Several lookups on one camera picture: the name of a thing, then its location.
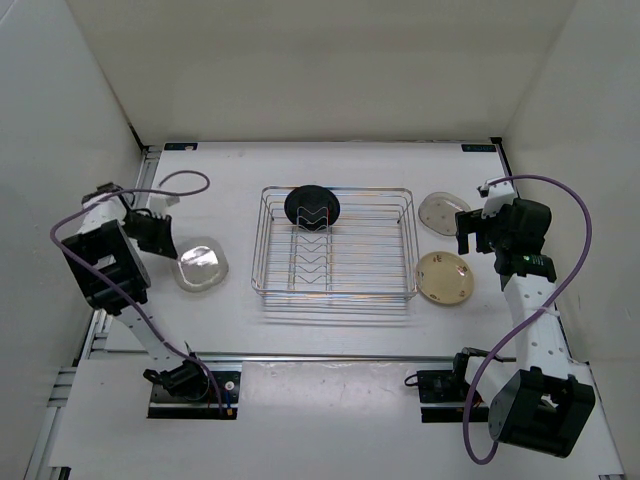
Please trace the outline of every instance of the wire dish rack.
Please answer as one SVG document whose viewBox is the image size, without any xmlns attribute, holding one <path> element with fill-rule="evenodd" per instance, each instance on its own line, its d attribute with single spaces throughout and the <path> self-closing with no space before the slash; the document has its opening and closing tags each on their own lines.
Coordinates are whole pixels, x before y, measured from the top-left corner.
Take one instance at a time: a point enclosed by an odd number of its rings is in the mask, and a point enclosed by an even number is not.
<svg viewBox="0 0 640 480">
<path fill-rule="evenodd" d="M 413 195 L 404 188 L 328 187 L 340 217 L 284 211 L 295 187 L 262 190 L 253 254 L 252 285 L 264 297 L 290 299 L 408 300 L 417 293 L 420 258 Z M 312 218 L 325 226 L 309 231 Z"/>
</svg>

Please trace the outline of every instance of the cable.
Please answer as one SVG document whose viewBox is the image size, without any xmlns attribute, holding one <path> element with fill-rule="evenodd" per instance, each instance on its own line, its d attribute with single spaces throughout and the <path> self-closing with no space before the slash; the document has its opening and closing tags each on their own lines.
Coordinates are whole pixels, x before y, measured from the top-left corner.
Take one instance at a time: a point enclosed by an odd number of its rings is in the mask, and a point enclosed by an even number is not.
<svg viewBox="0 0 640 480">
<path fill-rule="evenodd" d="M 416 381 L 413 383 L 408 383 L 409 380 L 411 380 L 412 378 L 415 378 Z M 413 375 L 409 375 L 407 378 L 404 379 L 404 386 L 405 387 L 417 387 L 418 386 L 418 374 L 414 373 Z"/>
<path fill-rule="evenodd" d="M 589 209 L 587 205 L 584 203 L 580 195 L 578 195 L 575 191 L 573 191 L 570 187 L 566 186 L 564 183 L 559 182 L 558 180 L 554 180 L 553 178 L 545 177 L 542 175 L 511 175 L 508 177 L 501 178 L 499 180 L 494 180 L 489 185 L 495 185 L 500 182 L 505 181 L 513 181 L 513 180 L 539 180 L 541 182 L 550 183 L 555 185 L 556 187 L 561 188 L 569 195 L 571 195 L 574 200 L 580 205 L 580 209 L 582 210 L 582 214 L 584 215 L 585 227 L 586 227 L 586 235 L 584 240 L 584 247 L 582 247 L 582 253 L 580 254 L 580 258 L 578 259 L 575 267 L 571 270 L 571 273 L 564 279 L 564 281 L 555 289 L 555 291 L 551 294 L 549 298 L 542 304 L 542 306 L 529 318 L 523 321 L 520 325 L 511 330 L 507 335 L 504 336 L 502 340 L 500 340 L 495 347 L 489 352 L 489 354 L 485 357 L 483 362 L 480 364 L 478 371 L 473 377 L 471 384 L 469 385 L 469 391 L 467 392 L 467 398 L 464 402 L 464 412 L 462 414 L 462 436 L 464 439 L 464 447 L 469 454 L 471 460 L 473 460 L 478 465 L 486 465 L 495 456 L 498 450 L 498 442 L 493 442 L 491 446 L 491 450 L 489 454 L 485 458 L 478 458 L 473 452 L 473 448 L 471 447 L 471 440 L 469 438 L 469 419 L 471 416 L 471 407 L 473 405 L 473 395 L 478 388 L 478 383 L 480 382 L 480 377 L 487 369 L 491 360 L 493 360 L 496 355 L 502 350 L 509 341 L 511 341 L 518 333 L 527 328 L 533 322 L 535 322 L 538 318 L 545 313 L 546 309 L 549 308 L 553 302 L 555 302 L 556 298 L 560 296 L 560 294 L 567 288 L 567 286 L 573 281 L 576 277 L 582 266 L 584 265 L 585 260 L 587 259 L 587 255 L 589 253 L 589 249 L 591 248 L 591 237 L 593 236 L 593 226 L 591 224 L 591 215 L 589 214 Z"/>
<path fill-rule="evenodd" d="M 223 403 L 222 403 L 222 396 L 220 395 L 220 388 L 218 387 L 218 384 L 216 383 L 216 379 L 213 376 L 213 373 L 211 373 L 211 370 L 209 370 L 209 367 L 207 367 L 207 365 L 202 360 L 200 360 L 199 358 L 191 357 L 188 354 L 183 353 L 180 350 L 178 350 L 176 347 L 174 347 L 168 340 L 166 340 L 162 336 L 162 333 L 160 333 L 160 331 L 156 328 L 156 326 L 153 324 L 153 322 L 148 317 L 148 315 L 145 313 L 145 311 L 142 309 L 142 307 L 140 307 L 140 305 L 138 305 L 136 303 L 136 301 L 133 298 L 131 298 L 131 296 L 129 296 L 127 294 L 127 292 L 122 290 L 122 288 L 120 288 L 117 284 L 115 284 L 113 281 L 111 281 L 109 279 L 109 277 L 107 277 L 102 272 L 100 272 L 100 270 L 98 270 L 97 268 L 93 267 L 91 264 L 87 263 L 81 257 L 79 257 L 74 252 L 72 252 L 60 240 L 58 240 L 58 237 L 56 236 L 56 233 L 58 232 L 58 230 L 62 226 L 66 225 L 67 223 L 71 222 L 72 220 L 75 220 L 78 217 L 81 217 L 82 215 L 86 214 L 87 212 L 90 212 L 99 203 L 104 202 L 106 200 L 109 200 L 110 198 L 115 197 L 115 196 L 119 196 L 119 195 L 126 194 L 126 193 L 155 193 L 155 194 L 159 194 L 159 195 L 170 195 L 170 196 L 174 196 L 174 197 L 189 197 L 189 196 L 197 195 L 198 193 L 204 192 L 211 185 L 211 180 L 209 180 L 209 177 L 207 177 L 202 172 L 198 172 L 196 170 L 178 170 L 176 172 L 173 172 L 173 173 L 167 175 L 165 178 L 163 178 L 160 181 L 159 186 L 161 187 L 170 178 L 175 177 L 176 175 L 183 175 L 183 174 L 198 175 L 198 176 L 202 177 L 205 180 L 206 185 L 204 187 L 200 187 L 200 188 L 198 188 L 196 190 L 191 190 L 191 191 L 188 191 L 188 192 L 171 192 L 171 191 L 165 191 L 165 190 L 157 190 L 157 189 L 153 189 L 153 188 L 129 188 L 129 189 L 119 190 L 117 192 L 108 193 L 104 197 L 100 198 L 100 201 L 94 202 L 91 205 L 89 205 L 88 207 L 83 208 L 79 212 L 74 213 L 72 215 L 69 215 L 68 217 L 63 218 L 58 223 L 56 223 L 53 227 L 51 227 L 51 231 L 49 232 L 49 238 L 51 238 L 51 241 L 60 250 L 62 250 L 62 252 L 67 256 L 67 258 L 70 258 L 71 260 L 76 262 L 78 265 L 83 267 L 85 270 L 87 270 L 88 272 L 93 274 L 95 277 L 97 277 L 98 279 L 102 280 L 109 287 L 111 287 L 118 295 L 120 295 L 124 300 L 126 300 L 126 302 L 129 305 L 131 305 L 131 307 L 136 312 L 138 312 L 138 315 L 140 315 L 140 318 L 142 318 L 144 323 L 147 324 L 147 326 L 149 327 L 151 332 L 156 336 L 156 338 L 158 340 L 160 340 L 160 342 L 162 342 L 162 344 L 170 352 L 174 353 L 175 355 L 179 356 L 180 358 L 183 358 L 185 360 L 188 360 L 188 361 L 193 362 L 196 365 L 198 365 L 204 371 L 204 373 L 207 375 L 208 381 L 211 383 L 211 386 L 213 386 L 213 389 L 214 389 L 214 391 L 216 393 L 216 399 L 218 400 L 218 407 L 222 411 Z"/>
<path fill-rule="evenodd" d="M 131 200 L 126 200 L 126 202 L 127 202 L 127 207 L 128 207 L 127 209 L 129 209 L 129 208 L 132 208 L 132 207 L 133 207 L 133 202 L 135 202 L 135 200 L 136 200 L 136 195 L 135 195 L 135 193 L 132 193 L 132 194 L 131 194 Z"/>
</svg>

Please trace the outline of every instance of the plate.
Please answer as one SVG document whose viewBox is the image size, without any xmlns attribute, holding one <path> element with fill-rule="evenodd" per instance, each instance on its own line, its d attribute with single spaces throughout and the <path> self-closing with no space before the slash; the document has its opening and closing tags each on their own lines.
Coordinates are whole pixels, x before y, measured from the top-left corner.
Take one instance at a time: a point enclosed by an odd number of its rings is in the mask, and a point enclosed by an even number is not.
<svg viewBox="0 0 640 480">
<path fill-rule="evenodd" d="M 418 262 L 418 288 L 443 305 L 463 302 L 473 293 L 473 272 L 467 262 L 449 252 L 431 252 Z"/>
<path fill-rule="evenodd" d="M 197 237 L 178 245 L 171 270 L 176 283 L 187 292 L 204 292 L 224 280 L 229 263 L 220 244 L 211 237 Z"/>
<path fill-rule="evenodd" d="M 456 213 L 469 210 L 461 198 L 447 192 L 434 192 L 418 207 L 418 217 L 431 230 L 450 237 L 456 234 Z"/>
</svg>

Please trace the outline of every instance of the transparent plate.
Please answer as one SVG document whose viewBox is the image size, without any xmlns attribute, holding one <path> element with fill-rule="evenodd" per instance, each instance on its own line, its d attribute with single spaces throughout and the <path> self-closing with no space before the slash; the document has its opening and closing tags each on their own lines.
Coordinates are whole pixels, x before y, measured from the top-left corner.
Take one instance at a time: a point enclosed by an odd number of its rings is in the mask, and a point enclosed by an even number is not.
<svg viewBox="0 0 640 480">
<path fill-rule="evenodd" d="M 456 213 L 468 212 L 469 205 L 461 198 L 447 192 L 428 195 L 418 207 L 420 221 L 441 235 L 456 234 Z"/>
<path fill-rule="evenodd" d="M 229 263 L 220 244 L 211 237 L 198 237 L 176 247 L 178 258 L 171 270 L 177 284 L 187 292 L 202 292 L 224 280 Z"/>
</svg>

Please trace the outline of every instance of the black mounting bracket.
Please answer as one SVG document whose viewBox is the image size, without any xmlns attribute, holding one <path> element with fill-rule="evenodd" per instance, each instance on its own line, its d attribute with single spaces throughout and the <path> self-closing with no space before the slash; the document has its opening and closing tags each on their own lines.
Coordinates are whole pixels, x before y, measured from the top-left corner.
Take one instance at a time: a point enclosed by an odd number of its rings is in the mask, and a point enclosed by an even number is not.
<svg viewBox="0 0 640 480">
<path fill-rule="evenodd" d="M 516 198 L 505 204 L 494 217 L 483 218 L 482 210 L 456 213 L 458 253 L 469 253 L 470 234 L 475 233 L 476 251 L 495 252 L 494 269 L 502 288 L 514 274 L 536 275 L 556 281 L 551 258 L 542 255 L 544 236 L 551 225 L 551 210 L 546 205 Z"/>
<path fill-rule="evenodd" d="M 417 386 L 420 396 L 420 411 L 422 423 L 461 423 L 464 402 L 467 398 L 469 385 L 464 377 L 470 357 L 486 357 L 489 352 L 477 348 L 464 348 L 453 359 L 451 370 L 419 370 L 416 382 L 407 386 Z M 514 361 L 500 356 L 498 362 Z M 476 392 L 474 395 L 471 422 L 486 422 L 489 417 L 489 407 L 482 402 Z"/>
<path fill-rule="evenodd" d="M 209 380 L 195 361 L 184 360 L 171 371 L 146 369 L 142 376 L 154 385 L 160 385 L 172 397 L 198 398 L 209 389 Z"/>
<path fill-rule="evenodd" d="M 567 457 L 593 410 L 593 387 L 518 370 L 491 402 L 489 433 L 497 442 Z"/>
<path fill-rule="evenodd" d="M 149 274 L 125 235 L 118 220 L 103 223 L 87 233 L 62 240 L 73 253 L 97 268 L 120 286 L 137 303 L 147 303 Z M 65 255 L 82 294 L 95 309 L 103 308 L 110 315 L 119 315 L 129 303 L 93 273 Z"/>
<path fill-rule="evenodd" d="M 197 397 L 172 396 L 162 385 L 154 384 L 149 399 L 147 418 L 235 420 L 238 418 L 242 372 L 213 371 L 220 388 L 223 408 L 218 407 L 215 394 L 209 390 Z"/>
</svg>

